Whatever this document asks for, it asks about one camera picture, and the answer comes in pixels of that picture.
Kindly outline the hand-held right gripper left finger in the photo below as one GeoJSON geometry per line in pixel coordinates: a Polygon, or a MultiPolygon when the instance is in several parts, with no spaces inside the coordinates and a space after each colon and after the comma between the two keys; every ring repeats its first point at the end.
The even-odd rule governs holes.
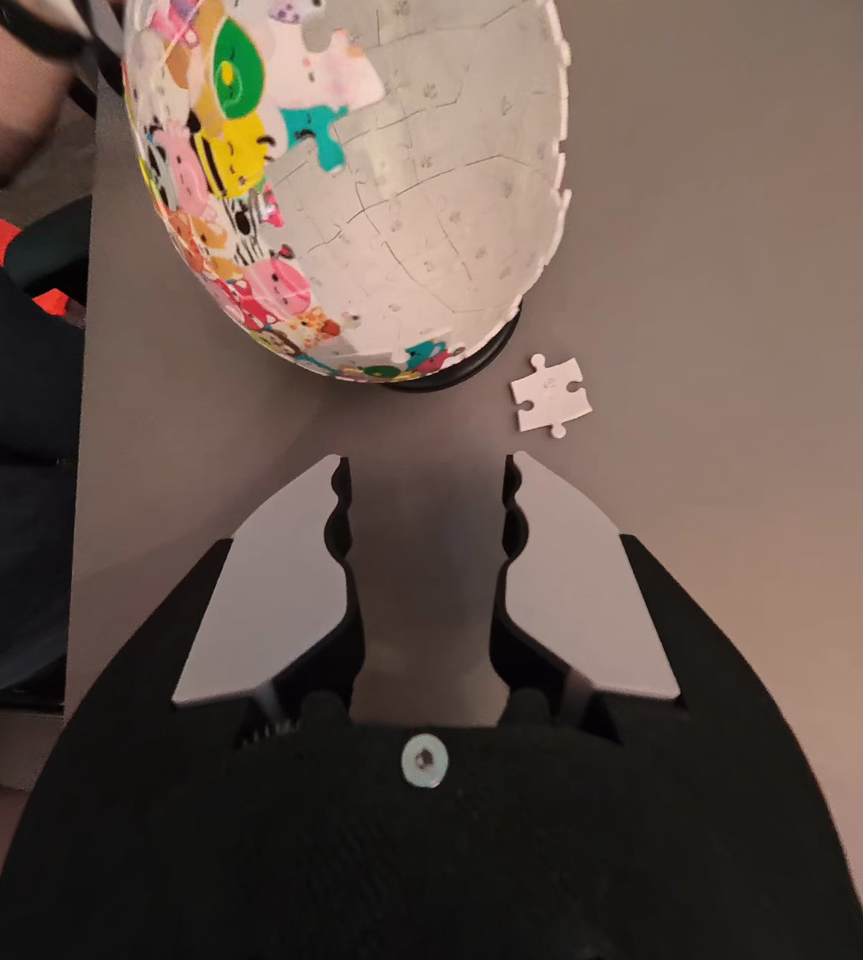
{"type": "Polygon", "coordinates": [[[329,454],[234,532],[171,700],[246,700],[295,720],[307,696],[351,704],[366,640],[354,574],[350,462],[329,454]]]}

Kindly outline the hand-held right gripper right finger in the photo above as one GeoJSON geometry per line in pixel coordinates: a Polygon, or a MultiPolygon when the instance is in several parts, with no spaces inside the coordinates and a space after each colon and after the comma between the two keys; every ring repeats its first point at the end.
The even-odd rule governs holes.
{"type": "Polygon", "coordinates": [[[530,454],[505,461],[505,522],[489,654],[510,690],[582,721],[617,694],[673,704],[680,686],[618,526],[530,454]]]}

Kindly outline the white puzzle piece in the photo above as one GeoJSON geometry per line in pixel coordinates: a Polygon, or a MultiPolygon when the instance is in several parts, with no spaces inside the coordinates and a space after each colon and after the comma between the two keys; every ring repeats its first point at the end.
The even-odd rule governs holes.
{"type": "Polygon", "coordinates": [[[582,368],[576,358],[550,364],[545,355],[529,358],[532,371],[509,385],[517,409],[520,433],[545,429],[554,439],[563,439],[567,425],[593,411],[583,386],[582,368]]]}

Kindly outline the colourful puzzle ball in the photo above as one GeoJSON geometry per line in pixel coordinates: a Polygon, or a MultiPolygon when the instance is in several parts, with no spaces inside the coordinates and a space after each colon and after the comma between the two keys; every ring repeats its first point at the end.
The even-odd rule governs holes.
{"type": "Polygon", "coordinates": [[[555,255],[570,49],[555,2],[143,1],[123,94],[178,256],[319,376],[469,363],[555,255]]]}

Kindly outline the black ball stand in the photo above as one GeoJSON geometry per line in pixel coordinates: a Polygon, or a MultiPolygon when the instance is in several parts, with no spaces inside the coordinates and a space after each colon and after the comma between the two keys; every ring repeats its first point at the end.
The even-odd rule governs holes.
{"type": "Polygon", "coordinates": [[[443,366],[435,373],[422,374],[417,379],[385,381],[383,389],[401,394],[431,394],[453,389],[474,378],[507,348],[519,325],[523,306],[521,300],[512,318],[470,357],[460,359],[452,366],[443,366]]]}

